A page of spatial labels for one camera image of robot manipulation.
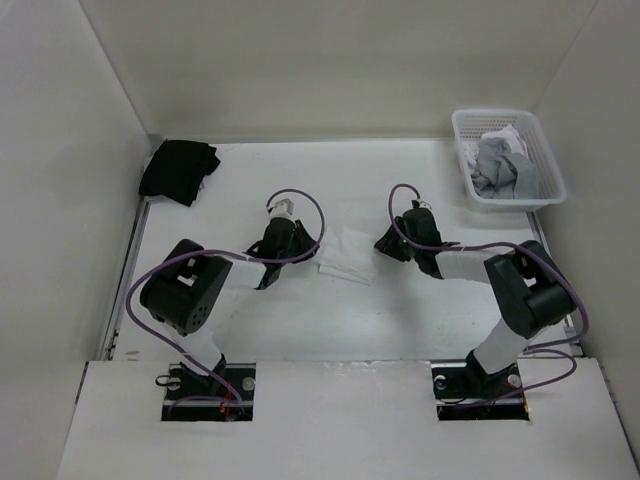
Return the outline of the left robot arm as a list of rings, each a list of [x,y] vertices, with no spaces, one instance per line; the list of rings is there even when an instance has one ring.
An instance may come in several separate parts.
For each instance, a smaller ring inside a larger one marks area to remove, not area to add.
[[[206,328],[219,296],[226,289],[265,290],[282,268],[311,259],[319,248],[299,220],[275,217],[263,237],[243,254],[208,251],[183,239],[159,268],[144,278],[139,301],[166,331],[152,334],[187,360],[180,365],[183,385],[202,398],[225,390],[240,396],[226,380],[226,359]]]

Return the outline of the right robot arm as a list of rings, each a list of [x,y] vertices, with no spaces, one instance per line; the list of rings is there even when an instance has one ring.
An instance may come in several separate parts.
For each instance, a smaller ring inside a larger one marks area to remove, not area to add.
[[[414,262],[437,280],[488,284],[500,319],[468,353],[460,378],[449,388],[471,398],[483,398],[495,389],[534,338],[577,307],[568,282],[541,243],[445,242],[431,210],[419,203],[394,217],[378,240],[346,227],[329,228],[315,240],[300,221],[277,216],[249,252],[266,261],[262,288],[275,282],[284,265],[307,260],[316,261],[324,274],[367,284],[374,276],[374,253]]]

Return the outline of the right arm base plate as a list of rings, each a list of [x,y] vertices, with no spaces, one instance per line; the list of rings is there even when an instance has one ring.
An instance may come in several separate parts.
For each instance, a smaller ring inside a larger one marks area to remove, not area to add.
[[[523,386],[516,364],[480,383],[471,379],[464,362],[433,363],[431,375],[440,421],[529,420],[523,393],[506,398]]]

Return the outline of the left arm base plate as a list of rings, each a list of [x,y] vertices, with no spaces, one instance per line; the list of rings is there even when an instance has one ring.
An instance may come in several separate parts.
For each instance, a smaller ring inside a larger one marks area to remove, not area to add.
[[[227,364],[217,373],[240,396],[207,375],[192,372],[184,363],[171,364],[155,385],[164,390],[164,422],[250,422],[253,420],[256,364]]]

